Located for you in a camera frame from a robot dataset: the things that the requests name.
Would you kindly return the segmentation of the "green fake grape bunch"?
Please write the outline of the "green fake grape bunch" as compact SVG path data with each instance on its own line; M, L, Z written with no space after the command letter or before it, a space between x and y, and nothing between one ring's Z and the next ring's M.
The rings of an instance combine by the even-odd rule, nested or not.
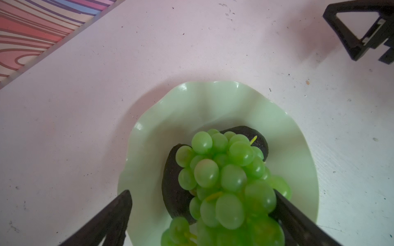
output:
M292 191L282 177L271 175L262 151L252 146L256 139L211 129L178 149L179 185L194 196L189 210L197 222L171 218L162 246L285 245L284 231L270 213L277 205L275 190L287 199Z

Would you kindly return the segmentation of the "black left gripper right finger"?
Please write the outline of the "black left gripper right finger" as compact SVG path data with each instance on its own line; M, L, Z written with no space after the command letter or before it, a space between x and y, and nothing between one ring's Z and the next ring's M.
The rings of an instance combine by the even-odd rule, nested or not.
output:
M277 205L270 213L282 227L287 246L340 246L312 220L275 190Z

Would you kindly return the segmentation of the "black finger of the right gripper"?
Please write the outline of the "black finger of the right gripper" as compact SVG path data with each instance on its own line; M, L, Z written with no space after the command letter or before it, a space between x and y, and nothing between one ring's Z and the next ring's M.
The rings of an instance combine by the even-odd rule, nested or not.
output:
M394 2L346 1L332 3L323 18L336 33L350 58L358 61L371 49L388 50L378 61L394 63Z

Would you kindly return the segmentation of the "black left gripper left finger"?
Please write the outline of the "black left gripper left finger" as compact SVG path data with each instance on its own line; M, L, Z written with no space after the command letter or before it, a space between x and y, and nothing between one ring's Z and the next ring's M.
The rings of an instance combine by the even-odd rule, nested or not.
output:
M125 190L61 245L122 246L131 209L132 197Z

